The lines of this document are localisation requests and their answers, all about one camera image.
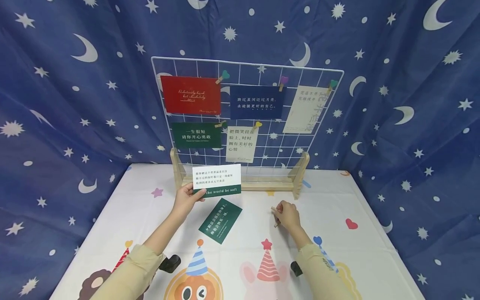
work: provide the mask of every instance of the red card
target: red card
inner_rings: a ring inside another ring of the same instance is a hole
[[[216,78],[160,76],[169,113],[219,115],[220,85]]]

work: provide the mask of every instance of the dark blue card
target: dark blue card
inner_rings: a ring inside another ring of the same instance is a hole
[[[278,86],[230,87],[230,119],[280,119],[283,99],[287,88],[282,92]]]

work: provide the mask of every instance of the hand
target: hand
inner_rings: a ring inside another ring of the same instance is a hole
[[[280,221],[280,224],[285,227],[289,232],[295,228],[301,228],[300,214],[295,204],[287,201],[281,201],[276,209],[272,208],[272,212],[275,217]]]
[[[195,202],[205,201],[202,197],[206,192],[206,189],[201,189],[193,194],[193,182],[185,184],[177,190],[175,203],[173,204],[172,212],[170,214],[182,222],[185,221],[190,211],[192,211]]]

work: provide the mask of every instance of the red heart print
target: red heart print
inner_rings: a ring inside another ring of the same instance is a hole
[[[350,219],[346,219],[346,220],[345,220],[345,223],[347,224],[347,227],[348,227],[349,229],[357,229],[357,228],[359,227],[359,225],[358,225],[357,223],[353,222],[353,221],[350,220]]]

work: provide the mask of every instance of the wooden stand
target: wooden stand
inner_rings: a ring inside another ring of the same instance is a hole
[[[170,158],[172,159],[176,188],[179,189],[181,186],[192,182],[192,174],[185,172],[185,168],[180,163],[176,148],[171,149]],[[303,184],[303,175],[305,174],[305,169],[309,161],[310,155],[307,152],[303,152],[300,160],[292,170],[290,170],[288,175],[242,175],[241,189],[243,191],[292,191],[293,198],[298,200]]]

